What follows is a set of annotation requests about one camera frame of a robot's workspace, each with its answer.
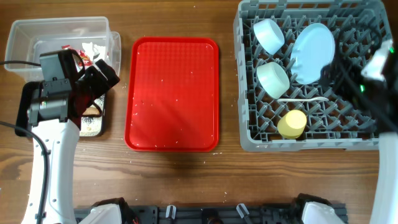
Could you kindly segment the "red strawberry snack wrapper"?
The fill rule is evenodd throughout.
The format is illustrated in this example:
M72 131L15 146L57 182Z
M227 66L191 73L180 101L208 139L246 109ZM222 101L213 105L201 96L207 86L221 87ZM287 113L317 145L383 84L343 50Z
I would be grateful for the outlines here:
M70 45L63 45L63 50L74 50L77 53L77 56L74 56L75 62L79 67L89 67L93 64L93 61L89 58L89 56L83 50L76 50L72 48Z

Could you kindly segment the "white plastic spoon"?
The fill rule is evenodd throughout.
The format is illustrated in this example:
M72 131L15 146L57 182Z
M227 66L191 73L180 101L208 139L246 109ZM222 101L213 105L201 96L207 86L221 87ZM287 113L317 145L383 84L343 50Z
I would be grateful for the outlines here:
M278 102L312 102L312 101L329 101L328 98L317 96L314 98L279 98Z

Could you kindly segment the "light blue plate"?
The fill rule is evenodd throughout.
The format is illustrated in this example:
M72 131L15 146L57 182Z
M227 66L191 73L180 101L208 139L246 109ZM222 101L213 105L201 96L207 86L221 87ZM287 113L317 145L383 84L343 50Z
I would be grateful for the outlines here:
M304 28L297 37L290 56L295 60L290 69L295 81L307 85L318 81L323 67L332 63L335 40L327 26L314 23Z

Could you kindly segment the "white rice grains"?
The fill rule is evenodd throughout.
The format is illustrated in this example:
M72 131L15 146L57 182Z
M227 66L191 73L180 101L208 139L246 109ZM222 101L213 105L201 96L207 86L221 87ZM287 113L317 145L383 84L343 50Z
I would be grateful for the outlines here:
M80 137L95 137L101 135L103 131L104 105L106 102L106 95L97 98L91 106L95 106L101 110L99 117L82 117Z

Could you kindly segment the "yellow plastic cup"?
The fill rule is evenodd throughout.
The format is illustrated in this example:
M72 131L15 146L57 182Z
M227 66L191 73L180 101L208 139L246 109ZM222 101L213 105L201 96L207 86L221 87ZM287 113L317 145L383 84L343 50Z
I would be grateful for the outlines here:
M306 124L306 114L300 110L292 110L278 122L277 130L284 138L296 139L304 132Z

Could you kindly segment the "light green bowl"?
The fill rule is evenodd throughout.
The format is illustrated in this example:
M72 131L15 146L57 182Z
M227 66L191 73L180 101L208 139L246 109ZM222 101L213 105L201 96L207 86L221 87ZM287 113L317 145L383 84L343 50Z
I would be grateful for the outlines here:
M289 78L278 63L269 62L258 66L256 73L263 89L274 99L279 99L290 87Z

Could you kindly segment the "light blue bowl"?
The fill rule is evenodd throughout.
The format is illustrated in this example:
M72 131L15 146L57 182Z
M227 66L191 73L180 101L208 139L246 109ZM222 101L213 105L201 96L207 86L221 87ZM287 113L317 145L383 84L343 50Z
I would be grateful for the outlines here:
M277 53L285 44L282 30L272 19L255 23L254 34L262 48L271 55Z

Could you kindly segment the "brown carrot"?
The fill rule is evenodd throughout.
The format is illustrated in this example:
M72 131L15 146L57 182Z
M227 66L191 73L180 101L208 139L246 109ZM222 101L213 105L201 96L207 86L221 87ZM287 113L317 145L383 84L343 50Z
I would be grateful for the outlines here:
M91 106L86 109L83 113L83 117L99 117L101 116L101 110L96 108L95 106Z

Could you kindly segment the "white napkin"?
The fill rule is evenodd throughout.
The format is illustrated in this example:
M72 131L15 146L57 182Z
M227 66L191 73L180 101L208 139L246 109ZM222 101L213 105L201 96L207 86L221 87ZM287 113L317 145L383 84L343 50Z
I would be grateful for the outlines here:
M90 43L82 43L84 53L89 57L92 62L97 60L106 59L106 47Z

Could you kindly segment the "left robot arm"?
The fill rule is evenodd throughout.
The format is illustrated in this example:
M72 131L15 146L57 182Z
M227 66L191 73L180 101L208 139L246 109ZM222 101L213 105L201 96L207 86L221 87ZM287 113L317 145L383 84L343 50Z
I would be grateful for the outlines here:
M27 107L34 143L32 177L23 223L75 223L73 163L83 113L120 79L105 60L86 67L76 50L41 54L44 79Z

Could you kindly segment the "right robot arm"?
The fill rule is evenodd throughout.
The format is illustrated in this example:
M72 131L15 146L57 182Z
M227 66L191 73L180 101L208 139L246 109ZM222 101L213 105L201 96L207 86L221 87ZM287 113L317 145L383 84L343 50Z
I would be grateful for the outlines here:
M374 198L371 223L397 223L397 51L391 39L385 40L373 53L371 60L353 80L340 62L337 71L337 89L346 101L369 111L377 120L378 138L361 140L350 134L348 139L309 139L306 148L369 147L377 142L379 174Z

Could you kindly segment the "black food waste tray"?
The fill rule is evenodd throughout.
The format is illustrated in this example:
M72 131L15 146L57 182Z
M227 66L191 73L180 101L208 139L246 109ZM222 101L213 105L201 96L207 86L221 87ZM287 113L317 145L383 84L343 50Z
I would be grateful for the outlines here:
M19 110L18 110L17 119L16 119L16 126L26 128L26 129L31 129L31 127L29 126L29 123L28 123L27 110L30 107L33 92L35 89L38 89L39 86L40 86L40 82L27 82L23 86L21 100L19 103ZM103 131L101 134L103 134L103 132L105 130L106 102L105 102L104 108L105 108L105 111L104 111L104 118L103 118Z

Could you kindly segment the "grey dishwasher rack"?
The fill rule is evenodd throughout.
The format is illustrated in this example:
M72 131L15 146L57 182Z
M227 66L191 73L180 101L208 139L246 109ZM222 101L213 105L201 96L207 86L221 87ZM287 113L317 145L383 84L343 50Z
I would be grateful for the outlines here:
M254 34L254 24L272 19L281 28L284 46L268 54ZM321 23L337 36L345 26L365 23L374 26L383 39L392 37L386 9L381 1L242 1L234 18L234 53L239 78L239 131L245 151L299 151L309 146L309 139L348 139L350 134L361 140L378 138L376 122L336 95L331 87L318 83L301 85L295 81L290 59L299 34L314 23ZM259 83L258 66L278 63L290 79L282 98L314 98L329 101L278 102ZM277 131L279 120L291 110L307 115L304 132L297 139L283 138Z

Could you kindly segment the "clear plastic waste bin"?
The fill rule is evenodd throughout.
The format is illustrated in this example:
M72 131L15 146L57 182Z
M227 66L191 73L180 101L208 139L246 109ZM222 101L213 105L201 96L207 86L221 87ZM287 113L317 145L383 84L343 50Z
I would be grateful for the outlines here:
M83 50L82 43L106 47L106 59L117 75L121 69L121 37L111 31L106 17L63 17L17 20L11 26L5 60L39 63L41 54L70 45Z

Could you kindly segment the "red serving tray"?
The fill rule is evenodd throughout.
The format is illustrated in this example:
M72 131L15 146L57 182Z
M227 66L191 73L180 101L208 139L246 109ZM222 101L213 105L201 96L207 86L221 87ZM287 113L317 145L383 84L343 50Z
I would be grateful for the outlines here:
M210 152L220 135L219 48L204 37L142 37L131 54L124 140L141 152Z

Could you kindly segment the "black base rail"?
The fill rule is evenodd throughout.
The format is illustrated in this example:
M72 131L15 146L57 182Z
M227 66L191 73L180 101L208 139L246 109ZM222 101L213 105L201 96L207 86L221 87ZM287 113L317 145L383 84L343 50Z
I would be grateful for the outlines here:
M156 206L132 206L131 209L139 217L140 223L170 223L166 218L166 208ZM293 223L288 218L289 204L264 204L247 207L249 218L253 223ZM206 224L218 218L225 224L242 224L235 207L178 207L174 223Z

